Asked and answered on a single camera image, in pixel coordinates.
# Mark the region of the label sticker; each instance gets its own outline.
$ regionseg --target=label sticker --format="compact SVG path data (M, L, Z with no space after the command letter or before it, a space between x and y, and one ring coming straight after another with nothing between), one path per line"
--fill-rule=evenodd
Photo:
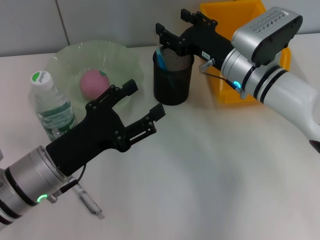
M210 60L210 55L204 51L202 51L202 56L205 57L206 59Z

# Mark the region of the pink ball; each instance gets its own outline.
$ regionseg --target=pink ball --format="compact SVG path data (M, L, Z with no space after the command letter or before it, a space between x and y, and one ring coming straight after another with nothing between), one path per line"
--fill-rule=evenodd
M86 71L80 79L81 92L89 100L97 99L109 87L109 78L103 71L98 69Z

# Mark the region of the blue led light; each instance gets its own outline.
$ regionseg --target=blue led light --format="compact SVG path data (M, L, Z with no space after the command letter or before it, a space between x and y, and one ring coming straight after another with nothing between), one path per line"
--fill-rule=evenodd
M237 88L241 88L241 84L238 81L234 81L233 83L234 85L236 85Z

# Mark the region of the bottle cap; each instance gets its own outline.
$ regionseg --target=bottle cap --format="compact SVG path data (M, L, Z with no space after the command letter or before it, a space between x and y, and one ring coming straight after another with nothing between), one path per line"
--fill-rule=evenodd
M31 83L35 90L48 91L54 86L54 80L47 71L37 71L31 77Z

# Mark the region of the green led light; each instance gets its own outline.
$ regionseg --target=green led light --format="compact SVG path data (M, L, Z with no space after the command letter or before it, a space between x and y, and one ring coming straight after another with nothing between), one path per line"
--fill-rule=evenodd
M37 202L40 203L43 199L46 199L48 197L47 194L43 194L40 197L38 197Z

